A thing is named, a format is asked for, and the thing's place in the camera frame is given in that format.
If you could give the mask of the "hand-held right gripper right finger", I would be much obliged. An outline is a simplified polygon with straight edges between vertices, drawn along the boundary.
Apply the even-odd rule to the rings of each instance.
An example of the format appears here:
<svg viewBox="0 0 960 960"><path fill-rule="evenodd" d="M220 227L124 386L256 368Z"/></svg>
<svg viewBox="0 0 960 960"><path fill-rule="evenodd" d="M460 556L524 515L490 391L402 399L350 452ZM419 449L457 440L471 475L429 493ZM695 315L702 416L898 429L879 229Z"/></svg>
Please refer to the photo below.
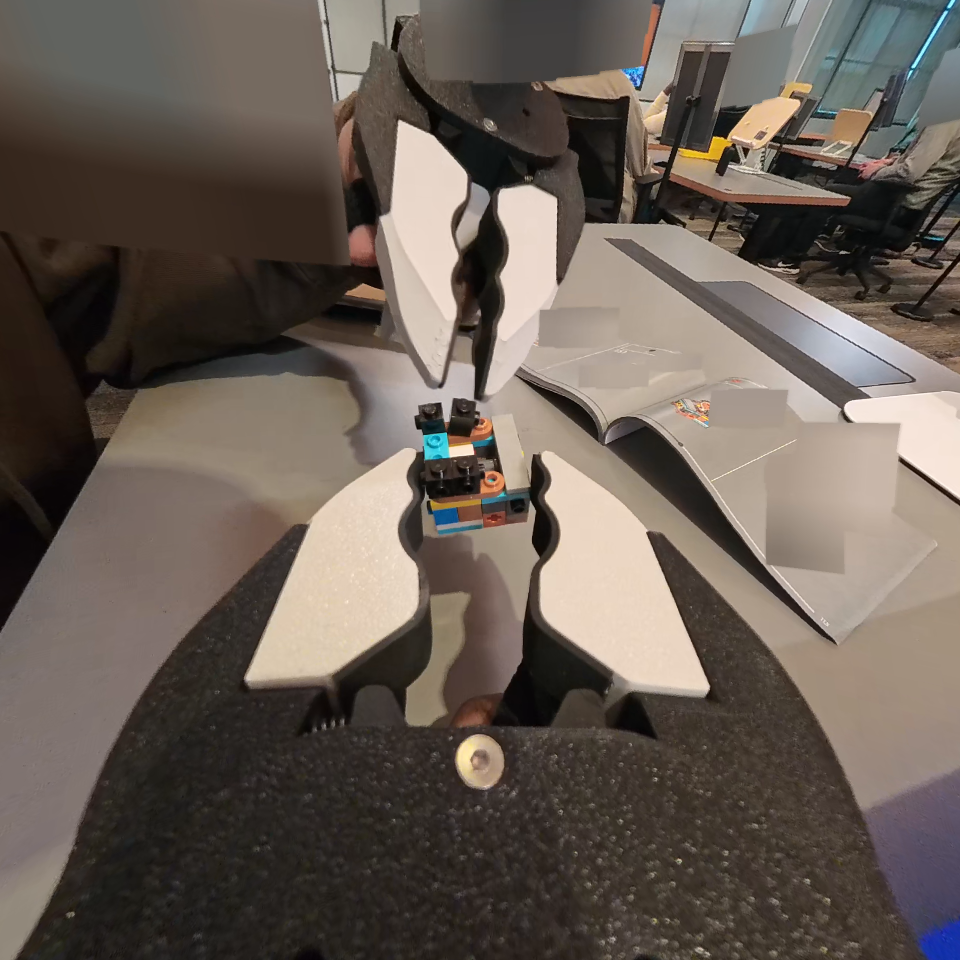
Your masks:
<svg viewBox="0 0 960 960"><path fill-rule="evenodd" d="M651 730L711 685L644 524L556 453L534 456L529 723Z"/></svg>

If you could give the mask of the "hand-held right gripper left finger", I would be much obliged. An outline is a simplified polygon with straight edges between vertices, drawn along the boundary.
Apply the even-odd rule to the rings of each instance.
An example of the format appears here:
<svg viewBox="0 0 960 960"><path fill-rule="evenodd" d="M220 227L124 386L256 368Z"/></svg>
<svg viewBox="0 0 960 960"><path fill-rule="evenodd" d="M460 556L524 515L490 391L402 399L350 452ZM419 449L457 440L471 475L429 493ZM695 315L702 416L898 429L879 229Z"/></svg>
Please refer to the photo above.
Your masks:
<svg viewBox="0 0 960 960"><path fill-rule="evenodd" d="M426 577L404 524L421 519L399 450L332 496L309 521L246 668L249 690L344 681L427 612Z"/></svg>

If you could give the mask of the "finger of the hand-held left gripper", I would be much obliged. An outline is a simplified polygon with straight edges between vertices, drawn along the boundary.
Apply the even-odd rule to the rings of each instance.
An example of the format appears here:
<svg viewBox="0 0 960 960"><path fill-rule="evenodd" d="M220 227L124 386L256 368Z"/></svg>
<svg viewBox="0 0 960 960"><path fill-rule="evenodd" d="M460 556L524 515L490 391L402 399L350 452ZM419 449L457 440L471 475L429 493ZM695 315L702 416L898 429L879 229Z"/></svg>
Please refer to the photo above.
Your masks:
<svg viewBox="0 0 960 960"><path fill-rule="evenodd" d="M498 189L476 253L484 271L473 343L474 396L489 400L522 366L558 289L558 200L532 183Z"/></svg>
<svg viewBox="0 0 960 960"><path fill-rule="evenodd" d="M467 171L431 132L398 121L390 208L375 251L396 335L424 383L447 379L458 327L455 228L470 195Z"/></svg>

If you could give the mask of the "multicoloured toy brick model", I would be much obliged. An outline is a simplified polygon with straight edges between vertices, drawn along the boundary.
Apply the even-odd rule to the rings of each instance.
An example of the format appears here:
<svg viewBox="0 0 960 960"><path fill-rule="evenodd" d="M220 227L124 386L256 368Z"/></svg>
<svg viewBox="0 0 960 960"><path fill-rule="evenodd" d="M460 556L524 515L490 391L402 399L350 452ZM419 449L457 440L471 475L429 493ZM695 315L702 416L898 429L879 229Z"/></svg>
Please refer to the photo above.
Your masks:
<svg viewBox="0 0 960 960"><path fill-rule="evenodd" d="M447 432L450 411L441 402L418 406L422 437L419 482L439 536L527 522L531 468L511 414L481 414L469 439Z"/></svg>

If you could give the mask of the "grey desk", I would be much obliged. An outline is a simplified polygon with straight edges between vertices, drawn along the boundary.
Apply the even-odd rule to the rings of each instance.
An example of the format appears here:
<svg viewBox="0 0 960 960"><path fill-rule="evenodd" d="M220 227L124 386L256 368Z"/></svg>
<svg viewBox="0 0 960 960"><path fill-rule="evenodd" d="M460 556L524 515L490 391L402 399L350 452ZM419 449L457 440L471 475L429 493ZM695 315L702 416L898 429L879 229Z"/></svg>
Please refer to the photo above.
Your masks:
<svg viewBox="0 0 960 960"><path fill-rule="evenodd" d="M750 694L651 705L657 738L298 734L241 689L296 526L415 438L402 352L284 344L138 392L2 631L2 957L894 958L958 918L958 505L841 644L653 431L605 446L513 378L549 450L654 531L700 650Z"/></svg>

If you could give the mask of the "black mesh office chair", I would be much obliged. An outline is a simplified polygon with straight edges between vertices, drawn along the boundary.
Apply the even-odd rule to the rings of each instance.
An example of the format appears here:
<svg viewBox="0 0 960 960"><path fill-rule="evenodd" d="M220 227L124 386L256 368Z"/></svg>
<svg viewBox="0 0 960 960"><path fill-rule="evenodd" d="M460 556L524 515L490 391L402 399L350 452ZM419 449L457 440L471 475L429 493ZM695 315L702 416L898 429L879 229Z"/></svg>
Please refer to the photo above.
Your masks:
<svg viewBox="0 0 960 960"><path fill-rule="evenodd" d="M566 116L570 149L588 222L636 224L647 221L654 188L663 173L652 165L646 135L630 139L633 98L595 98L558 92Z"/></svg>

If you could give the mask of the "grey instruction booklet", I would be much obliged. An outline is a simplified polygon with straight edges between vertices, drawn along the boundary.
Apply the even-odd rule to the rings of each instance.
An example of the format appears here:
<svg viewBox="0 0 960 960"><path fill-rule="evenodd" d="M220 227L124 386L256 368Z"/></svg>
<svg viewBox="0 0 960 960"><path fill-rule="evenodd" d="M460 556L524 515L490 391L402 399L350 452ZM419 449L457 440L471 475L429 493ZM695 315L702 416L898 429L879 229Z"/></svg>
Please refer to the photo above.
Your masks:
<svg viewBox="0 0 960 960"><path fill-rule="evenodd" d="M826 419L811 386L704 310L676 318L554 307L519 373L578 403L601 443L654 431L750 554L834 642L872 616L938 544L895 510L884 435Z"/></svg>

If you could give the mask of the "grey monitor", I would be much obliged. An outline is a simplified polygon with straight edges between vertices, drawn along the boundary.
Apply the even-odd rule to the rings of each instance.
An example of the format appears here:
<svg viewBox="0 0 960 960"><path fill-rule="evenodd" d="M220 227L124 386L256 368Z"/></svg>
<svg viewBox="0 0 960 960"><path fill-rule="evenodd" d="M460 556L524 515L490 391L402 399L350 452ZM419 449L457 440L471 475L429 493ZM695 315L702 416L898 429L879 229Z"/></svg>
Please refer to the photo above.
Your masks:
<svg viewBox="0 0 960 960"><path fill-rule="evenodd" d="M697 152L709 150L721 109L733 41L685 40L680 45L674 83L659 143Z"/></svg>

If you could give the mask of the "wood-edged office table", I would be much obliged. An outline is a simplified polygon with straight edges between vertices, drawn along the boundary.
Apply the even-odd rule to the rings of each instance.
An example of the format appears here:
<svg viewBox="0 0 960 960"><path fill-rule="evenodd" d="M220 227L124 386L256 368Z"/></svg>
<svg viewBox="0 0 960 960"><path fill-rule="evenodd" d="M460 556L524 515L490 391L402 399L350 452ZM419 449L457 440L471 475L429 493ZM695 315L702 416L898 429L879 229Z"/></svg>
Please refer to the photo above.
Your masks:
<svg viewBox="0 0 960 960"><path fill-rule="evenodd" d="M838 210L850 199L835 191L811 186L775 174L748 173L732 164L725 174L717 174L717 163L702 158L678 155L670 170L669 181L720 205L762 208L816 208Z"/></svg>

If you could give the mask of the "wooden laptop stand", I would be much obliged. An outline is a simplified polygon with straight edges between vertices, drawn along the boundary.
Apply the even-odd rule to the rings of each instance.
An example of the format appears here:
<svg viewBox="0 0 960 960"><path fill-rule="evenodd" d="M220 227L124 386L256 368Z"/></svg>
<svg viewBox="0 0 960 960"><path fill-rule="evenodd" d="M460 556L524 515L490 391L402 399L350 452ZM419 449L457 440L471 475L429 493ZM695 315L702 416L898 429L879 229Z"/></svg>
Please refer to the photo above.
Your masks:
<svg viewBox="0 0 960 960"><path fill-rule="evenodd" d="M754 104L733 127L728 140L729 163L759 170L772 139L794 118L802 102L794 97L774 97Z"/></svg>

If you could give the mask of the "black swivel chair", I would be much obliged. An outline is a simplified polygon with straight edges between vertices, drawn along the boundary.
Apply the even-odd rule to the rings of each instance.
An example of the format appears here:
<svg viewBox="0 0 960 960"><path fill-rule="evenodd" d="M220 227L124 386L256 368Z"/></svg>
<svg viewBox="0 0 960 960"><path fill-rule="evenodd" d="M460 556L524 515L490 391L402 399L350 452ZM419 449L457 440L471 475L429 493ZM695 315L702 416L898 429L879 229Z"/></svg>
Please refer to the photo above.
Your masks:
<svg viewBox="0 0 960 960"><path fill-rule="evenodd" d="M908 207L904 198L910 192L909 185L882 181L870 184L872 191L882 202L882 210L865 216L845 213L836 218L839 228L838 248L816 255L806 255L800 262L796 282L804 285L824 272L838 277L855 276L860 289L854 294L858 302L865 301L871 293L872 279L880 280L877 291L890 291L892 277L875 264L880 256L901 254L911 246L935 206L938 195L928 198L925 206Z"/></svg>

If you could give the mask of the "person's brown jacket torso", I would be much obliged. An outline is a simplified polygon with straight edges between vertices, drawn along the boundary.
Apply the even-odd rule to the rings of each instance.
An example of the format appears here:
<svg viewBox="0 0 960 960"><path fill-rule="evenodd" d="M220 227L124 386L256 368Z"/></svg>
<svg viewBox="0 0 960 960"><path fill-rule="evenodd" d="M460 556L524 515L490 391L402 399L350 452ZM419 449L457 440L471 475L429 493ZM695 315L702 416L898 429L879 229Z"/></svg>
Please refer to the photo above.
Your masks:
<svg viewBox="0 0 960 960"><path fill-rule="evenodd" d="M1 622L96 463L85 397L47 320L2 309Z"/></svg>

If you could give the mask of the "white tray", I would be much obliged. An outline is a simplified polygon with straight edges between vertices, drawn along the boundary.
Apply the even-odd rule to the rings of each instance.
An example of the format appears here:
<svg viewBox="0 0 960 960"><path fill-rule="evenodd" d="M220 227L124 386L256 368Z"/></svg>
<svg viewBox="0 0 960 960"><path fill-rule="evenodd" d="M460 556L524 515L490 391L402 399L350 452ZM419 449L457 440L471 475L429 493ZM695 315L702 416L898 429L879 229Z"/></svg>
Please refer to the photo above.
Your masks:
<svg viewBox="0 0 960 960"><path fill-rule="evenodd" d="M854 424L897 425L898 458L930 484L959 501L959 393L939 390L846 402Z"/></svg>

